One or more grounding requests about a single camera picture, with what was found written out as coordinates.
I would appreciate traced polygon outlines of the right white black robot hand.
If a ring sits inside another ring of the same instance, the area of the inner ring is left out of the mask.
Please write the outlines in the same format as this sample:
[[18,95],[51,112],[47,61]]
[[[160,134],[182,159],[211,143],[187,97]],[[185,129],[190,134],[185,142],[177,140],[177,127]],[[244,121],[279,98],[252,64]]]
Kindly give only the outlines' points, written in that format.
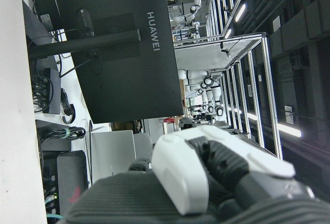
[[161,136],[151,168],[95,182],[63,223],[329,223],[294,166],[213,126]]

